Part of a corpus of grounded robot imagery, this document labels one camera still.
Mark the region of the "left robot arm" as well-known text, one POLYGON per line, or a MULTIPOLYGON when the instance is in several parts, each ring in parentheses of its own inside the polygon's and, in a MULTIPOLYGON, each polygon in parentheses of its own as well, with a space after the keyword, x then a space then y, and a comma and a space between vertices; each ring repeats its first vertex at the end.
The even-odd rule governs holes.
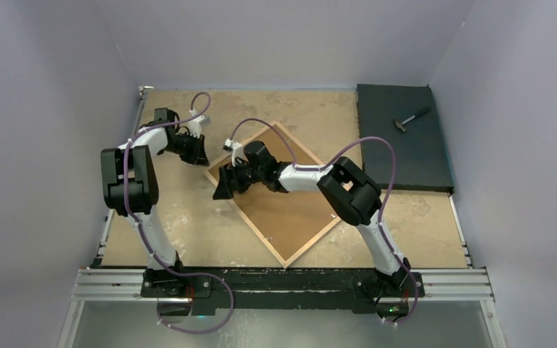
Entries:
POLYGON ((160 191, 153 159, 170 152, 190 165, 210 164, 202 133, 210 118, 195 109, 189 112, 191 118, 182 121, 173 110, 158 108, 153 121, 142 125, 125 144, 100 153, 104 201, 138 233, 148 252, 147 282, 159 282, 171 297, 185 292, 187 277, 160 221, 160 191))

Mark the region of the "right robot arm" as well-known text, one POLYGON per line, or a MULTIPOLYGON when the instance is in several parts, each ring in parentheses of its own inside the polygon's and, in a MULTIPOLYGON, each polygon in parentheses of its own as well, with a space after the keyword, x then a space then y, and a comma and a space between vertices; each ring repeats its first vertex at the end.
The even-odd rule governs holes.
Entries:
POLYGON ((342 221, 357 228, 385 294, 397 294, 407 280, 417 282, 383 220, 385 201, 380 187, 351 159, 338 154, 324 165, 298 165, 278 161, 262 141, 242 145, 228 139, 223 148, 231 154, 231 161, 219 169, 214 200, 233 199, 254 183, 284 194, 320 192, 342 221))

